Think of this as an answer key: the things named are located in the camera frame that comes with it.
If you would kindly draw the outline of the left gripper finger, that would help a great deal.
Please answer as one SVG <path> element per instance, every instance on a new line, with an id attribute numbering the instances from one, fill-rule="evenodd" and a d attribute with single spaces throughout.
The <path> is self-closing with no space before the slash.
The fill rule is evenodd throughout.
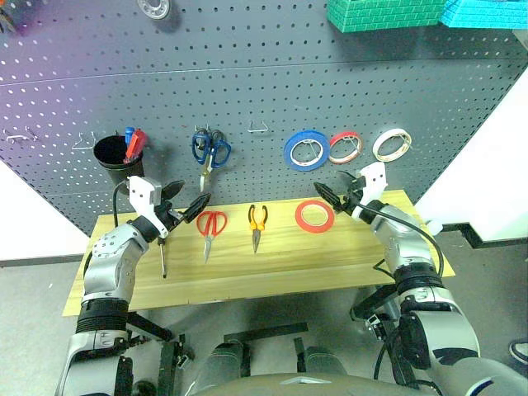
<path id="1" fill-rule="evenodd" d="M 198 217 L 208 205 L 211 194 L 204 193 L 198 196 L 190 206 L 182 213 L 183 221 L 187 224 L 191 223 L 195 218 Z"/>
<path id="2" fill-rule="evenodd" d="M 166 186 L 164 186 L 161 190 L 161 201 L 170 201 L 172 198 L 174 198 L 184 187 L 185 182 L 183 180 L 180 181 L 171 181 Z"/>

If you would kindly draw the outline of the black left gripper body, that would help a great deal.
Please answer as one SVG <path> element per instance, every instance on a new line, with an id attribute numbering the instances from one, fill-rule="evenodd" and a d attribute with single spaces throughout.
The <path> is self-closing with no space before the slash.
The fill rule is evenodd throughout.
<path id="1" fill-rule="evenodd" d="M 171 201 L 164 201 L 158 205 L 156 215 L 168 231 L 173 231 L 182 222 L 188 222 L 183 212 L 172 208 Z"/>

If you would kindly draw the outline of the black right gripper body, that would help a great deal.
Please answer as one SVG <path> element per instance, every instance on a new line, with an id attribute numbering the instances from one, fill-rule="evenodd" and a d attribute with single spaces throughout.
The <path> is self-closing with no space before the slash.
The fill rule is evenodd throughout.
<path id="1" fill-rule="evenodd" d="M 353 186 L 346 186 L 346 194 L 343 196 L 343 205 L 345 206 L 343 212 L 348 215 L 359 215 L 363 208 L 360 206 L 363 197 L 363 189 L 366 187 L 366 180 L 364 176 L 356 177 L 356 184 Z"/>

